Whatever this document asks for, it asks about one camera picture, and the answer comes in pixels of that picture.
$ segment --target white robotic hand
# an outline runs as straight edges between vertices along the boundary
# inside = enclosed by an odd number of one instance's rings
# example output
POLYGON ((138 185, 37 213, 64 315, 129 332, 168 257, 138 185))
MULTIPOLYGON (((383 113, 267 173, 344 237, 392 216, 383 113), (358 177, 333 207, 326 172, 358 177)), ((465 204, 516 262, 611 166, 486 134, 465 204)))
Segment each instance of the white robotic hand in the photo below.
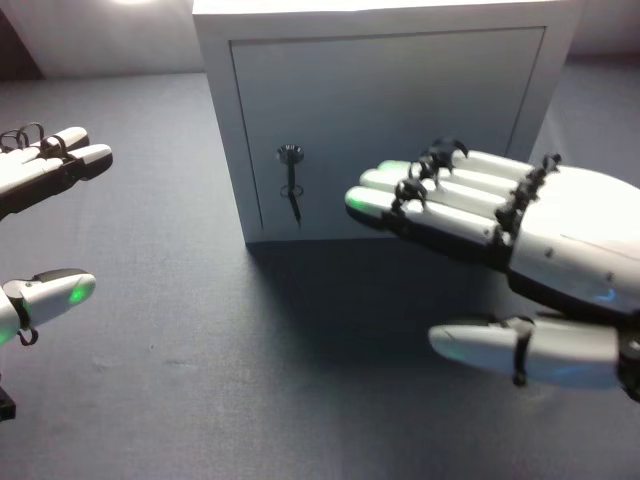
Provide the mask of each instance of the white robotic hand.
POLYGON ((359 222, 504 273, 559 314, 433 327, 446 358, 568 387, 622 385, 640 401, 640 190, 607 175, 534 167, 436 141, 417 162, 385 161, 346 195, 359 222))
MULTIPOLYGON (((112 163, 111 149, 90 145, 81 127, 45 137, 43 127, 32 123, 0 134, 0 220, 70 189, 78 180, 97 177, 112 163), (39 133, 33 143, 27 136, 31 128, 39 133)), ((33 345, 38 340, 36 327, 83 303, 95 285, 95 277, 79 269, 5 283, 0 290, 0 347, 16 336, 23 345, 33 345), (31 332, 29 339, 24 331, 31 332)), ((15 403, 0 389, 0 421, 15 418, 15 410, 15 403)))

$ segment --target white top surface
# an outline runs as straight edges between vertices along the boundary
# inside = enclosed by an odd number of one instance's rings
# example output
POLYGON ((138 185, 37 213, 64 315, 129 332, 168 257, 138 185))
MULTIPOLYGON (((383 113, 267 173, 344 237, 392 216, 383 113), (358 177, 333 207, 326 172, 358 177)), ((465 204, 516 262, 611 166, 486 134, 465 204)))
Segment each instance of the white top surface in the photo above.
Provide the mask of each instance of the white top surface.
POLYGON ((194 14, 352 12, 385 8, 542 3, 558 0, 195 0, 194 14))

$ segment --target cabinet door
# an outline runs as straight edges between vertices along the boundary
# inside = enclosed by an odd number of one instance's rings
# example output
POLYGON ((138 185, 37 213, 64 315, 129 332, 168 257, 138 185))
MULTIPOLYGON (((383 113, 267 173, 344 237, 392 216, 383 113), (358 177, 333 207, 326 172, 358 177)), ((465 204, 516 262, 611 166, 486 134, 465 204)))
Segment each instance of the cabinet door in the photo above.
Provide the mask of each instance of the cabinet door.
POLYGON ((542 28, 234 42, 232 53, 265 240, 375 236, 344 194, 383 160, 414 160, 454 135, 504 155, 542 28), (283 144, 304 149, 298 227, 281 189, 283 144))

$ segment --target back of robotic hand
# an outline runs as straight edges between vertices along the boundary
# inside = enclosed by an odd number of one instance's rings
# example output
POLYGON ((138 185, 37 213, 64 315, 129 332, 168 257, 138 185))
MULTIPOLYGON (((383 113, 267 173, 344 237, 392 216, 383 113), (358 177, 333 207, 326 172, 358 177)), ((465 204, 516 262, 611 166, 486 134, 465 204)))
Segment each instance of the back of robotic hand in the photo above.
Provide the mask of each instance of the back of robotic hand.
POLYGON ((621 385, 640 401, 640 190, 607 175, 470 151, 455 139, 417 162, 385 161, 346 195, 348 213, 451 258, 504 273, 559 313, 477 316, 429 331, 444 357, 566 387, 621 385))
MULTIPOLYGON (((40 124, 31 123, 0 134, 0 221, 97 177, 112 163, 111 149, 90 145, 81 127, 46 136, 40 124), (31 141, 34 132, 38 138, 31 141)), ((83 303, 95 285, 93 275, 75 268, 7 281, 0 290, 0 347, 16 337, 33 345, 36 327, 83 303)), ((0 389, 0 421, 14 417, 15 404, 0 389)))

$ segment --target gray floor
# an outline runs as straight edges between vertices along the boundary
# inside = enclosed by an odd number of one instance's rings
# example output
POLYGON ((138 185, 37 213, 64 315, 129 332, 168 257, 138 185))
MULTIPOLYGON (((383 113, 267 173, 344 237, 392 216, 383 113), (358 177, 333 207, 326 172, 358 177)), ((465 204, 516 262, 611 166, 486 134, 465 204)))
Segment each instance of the gray floor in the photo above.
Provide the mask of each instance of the gray floor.
MULTIPOLYGON (((640 185, 639 86, 629 63, 572 63, 536 155, 640 185)), ((501 278, 389 240, 248 251, 202 75, 5 85, 0 105, 116 158, 2 222, 3 279, 99 279, 0 350, 3 480, 637 478, 622 392, 519 391, 426 347, 451 315, 535 308, 501 278)))

